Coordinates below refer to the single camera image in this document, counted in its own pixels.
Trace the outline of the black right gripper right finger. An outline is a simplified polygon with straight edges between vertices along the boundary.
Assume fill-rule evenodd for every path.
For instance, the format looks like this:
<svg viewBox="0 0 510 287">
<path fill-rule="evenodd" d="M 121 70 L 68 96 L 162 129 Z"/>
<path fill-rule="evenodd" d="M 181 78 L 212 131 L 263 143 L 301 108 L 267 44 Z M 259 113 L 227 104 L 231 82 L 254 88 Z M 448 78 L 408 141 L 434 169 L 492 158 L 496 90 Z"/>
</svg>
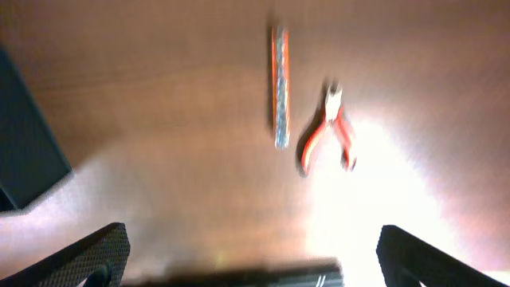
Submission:
<svg viewBox="0 0 510 287">
<path fill-rule="evenodd" d="M 394 225 L 381 229 L 376 253 L 388 287 L 506 287 Z"/>
</svg>

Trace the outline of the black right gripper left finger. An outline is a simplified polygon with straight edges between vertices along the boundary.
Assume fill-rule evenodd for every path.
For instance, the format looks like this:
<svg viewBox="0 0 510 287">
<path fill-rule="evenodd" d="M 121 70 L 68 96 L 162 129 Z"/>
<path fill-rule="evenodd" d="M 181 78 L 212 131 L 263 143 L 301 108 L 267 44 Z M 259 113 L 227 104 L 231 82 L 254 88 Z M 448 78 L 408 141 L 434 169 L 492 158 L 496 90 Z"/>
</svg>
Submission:
<svg viewBox="0 0 510 287">
<path fill-rule="evenodd" d="M 131 251 L 126 227 L 113 222 L 1 280 L 2 286 L 119 286 Z"/>
</svg>

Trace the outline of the red diagonal cutters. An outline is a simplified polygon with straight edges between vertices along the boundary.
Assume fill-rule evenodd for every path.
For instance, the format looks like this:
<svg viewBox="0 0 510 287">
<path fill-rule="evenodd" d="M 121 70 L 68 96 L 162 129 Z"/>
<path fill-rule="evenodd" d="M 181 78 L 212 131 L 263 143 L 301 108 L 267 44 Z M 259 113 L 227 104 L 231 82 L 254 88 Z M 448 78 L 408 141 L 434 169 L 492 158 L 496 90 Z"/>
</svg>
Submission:
<svg viewBox="0 0 510 287">
<path fill-rule="evenodd" d="M 315 153 L 322 139 L 334 133 L 340 146 L 341 165 L 345 171 L 353 171 L 357 163 L 355 132 L 347 119 L 342 102 L 343 89 L 338 84 L 328 85 L 324 92 L 324 103 L 320 108 L 320 124 L 308 137 L 300 159 L 301 170 L 307 176 L 313 165 Z"/>
</svg>

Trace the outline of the orange socket bit rail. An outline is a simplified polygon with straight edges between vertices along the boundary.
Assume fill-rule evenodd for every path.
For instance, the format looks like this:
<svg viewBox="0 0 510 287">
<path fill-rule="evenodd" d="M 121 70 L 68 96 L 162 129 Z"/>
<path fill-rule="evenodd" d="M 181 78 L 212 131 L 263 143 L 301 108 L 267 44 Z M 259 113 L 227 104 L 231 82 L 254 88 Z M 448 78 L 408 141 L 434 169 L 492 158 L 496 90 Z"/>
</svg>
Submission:
<svg viewBox="0 0 510 287">
<path fill-rule="evenodd" d="M 274 143 L 284 149 L 290 139 L 288 31 L 275 26 L 271 36 Z"/>
</svg>

